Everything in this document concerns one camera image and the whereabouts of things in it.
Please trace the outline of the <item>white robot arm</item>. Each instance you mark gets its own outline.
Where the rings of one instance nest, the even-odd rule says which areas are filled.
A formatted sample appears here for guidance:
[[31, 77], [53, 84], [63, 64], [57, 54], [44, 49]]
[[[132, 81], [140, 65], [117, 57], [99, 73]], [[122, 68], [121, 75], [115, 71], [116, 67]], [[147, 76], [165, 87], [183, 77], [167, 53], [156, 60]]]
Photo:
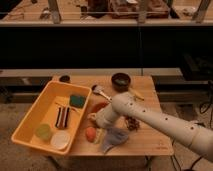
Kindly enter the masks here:
[[206, 160], [213, 162], [213, 131], [192, 122], [144, 107], [129, 92], [115, 95], [96, 113], [96, 123], [107, 129], [121, 116], [136, 118], [159, 132], [175, 139]]

